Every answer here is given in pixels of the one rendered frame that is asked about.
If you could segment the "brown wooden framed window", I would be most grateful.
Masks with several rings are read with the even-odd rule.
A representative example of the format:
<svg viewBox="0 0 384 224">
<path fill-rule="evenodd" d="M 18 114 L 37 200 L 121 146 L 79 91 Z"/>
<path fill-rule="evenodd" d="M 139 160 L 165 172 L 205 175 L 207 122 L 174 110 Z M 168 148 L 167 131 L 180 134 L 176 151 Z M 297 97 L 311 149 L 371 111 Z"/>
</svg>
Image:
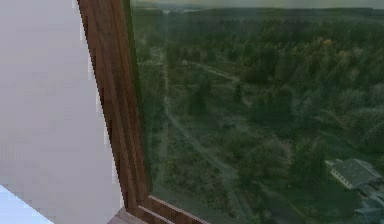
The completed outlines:
<svg viewBox="0 0 384 224">
<path fill-rule="evenodd" d="M 384 224 L 384 0 L 75 0 L 145 224 Z"/>
</svg>

